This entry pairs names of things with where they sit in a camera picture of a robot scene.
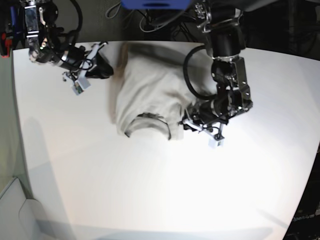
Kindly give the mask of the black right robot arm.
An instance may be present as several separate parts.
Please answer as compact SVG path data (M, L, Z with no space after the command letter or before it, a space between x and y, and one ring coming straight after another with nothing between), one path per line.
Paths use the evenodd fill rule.
M83 26L83 14L77 1L71 3L77 12L77 27L69 32L56 25L58 7L52 0L24 0L26 40L29 59L37 64L53 64L67 70L73 81L81 73L87 78L107 79L114 74L113 68L99 52L76 47Z

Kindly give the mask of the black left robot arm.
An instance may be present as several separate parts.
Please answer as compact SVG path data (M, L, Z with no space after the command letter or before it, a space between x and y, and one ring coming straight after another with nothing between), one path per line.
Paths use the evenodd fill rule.
M193 7L199 22L197 28L208 35L208 40L193 48L184 59L184 80L197 100L186 110L184 121L209 129L216 123L227 125L230 119L253 107L245 60L240 56L245 49L240 28L242 11L234 3L216 0L197 0ZM211 77L216 83L216 93L211 95L198 93L188 73L190 59L201 50L212 58Z

